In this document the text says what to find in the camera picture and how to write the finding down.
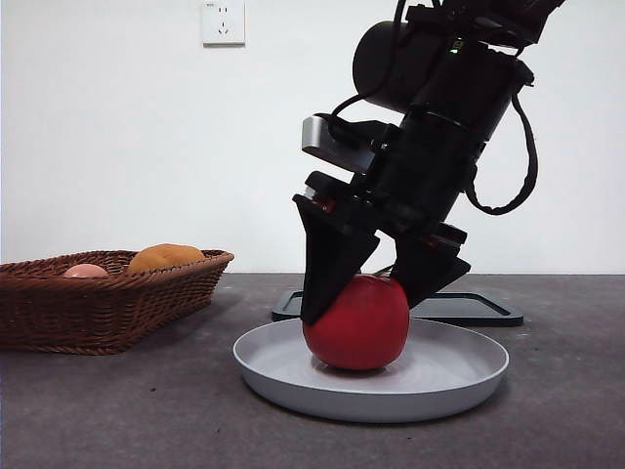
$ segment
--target gray plate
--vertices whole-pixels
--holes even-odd
[[[369,423],[414,422],[486,400],[508,367],[508,352],[485,335],[431,320],[410,320],[397,360],[344,371],[309,351],[300,320],[257,327],[234,343],[243,378],[258,394],[319,417]]]

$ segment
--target wicker basket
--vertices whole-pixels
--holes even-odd
[[[110,355],[160,325],[211,302],[234,256],[125,274],[134,251],[93,251],[0,266],[0,349]],[[76,264],[105,268],[106,278],[64,278]]]

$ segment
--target cable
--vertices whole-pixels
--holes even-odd
[[[400,33],[400,29],[401,29],[401,17],[403,16],[403,9],[404,9],[405,5],[406,5],[406,0],[399,0],[397,2],[397,6],[396,6],[396,10],[395,10],[395,17],[393,18],[393,36],[392,36],[392,40],[391,40],[391,50],[390,50],[390,53],[389,53],[389,62],[387,63],[387,68],[386,68],[386,70],[384,72],[382,80],[380,80],[380,83],[375,88],[373,88],[372,90],[370,90],[370,91],[368,91],[366,93],[358,93],[357,95],[352,96],[348,100],[345,100],[342,103],[340,103],[332,111],[332,117],[338,116],[339,112],[341,112],[346,107],[351,106],[352,104],[357,103],[358,101],[361,101],[361,100],[364,100],[366,98],[369,98],[372,95],[375,95],[378,91],[380,91],[384,87],[384,85],[387,84],[387,81],[389,81],[389,77],[391,76],[391,72],[393,71],[393,67],[395,66],[396,51],[397,51],[397,46],[399,44],[399,33]]]
[[[506,213],[512,212],[515,208],[519,207],[522,203],[524,203],[529,195],[532,193],[534,188],[536,187],[536,180],[538,179],[538,152],[536,151],[536,144],[534,143],[534,134],[531,130],[531,126],[529,125],[529,119],[523,112],[521,107],[521,103],[519,103],[519,96],[514,95],[512,97],[512,106],[515,108],[519,117],[521,118],[521,122],[523,124],[523,129],[525,131],[525,145],[527,146],[527,154],[529,156],[529,162],[527,164],[527,176],[523,181],[523,186],[519,191],[519,194],[512,199],[512,201],[504,205],[503,207],[488,207],[481,205],[478,202],[478,196],[476,195],[476,187],[475,187],[475,176],[478,172],[478,168],[474,167],[474,174],[469,184],[465,188],[465,193],[467,194],[467,198],[471,201],[471,203],[488,215],[504,215]]]

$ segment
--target gray table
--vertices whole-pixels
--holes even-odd
[[[112,357],[4,352],[2,462],[26,468],[623,468],[625,277],[468,276],[453,290],[525,313],[480,331],[511,354],[463,414],[358,425],[269,404],[231,345],[294,275],[226,275],[207,309]]]

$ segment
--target wall socket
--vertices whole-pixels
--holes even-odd
[[[245,44],[245,2],[205,0],[202,4],[202,42],[205,46]]]

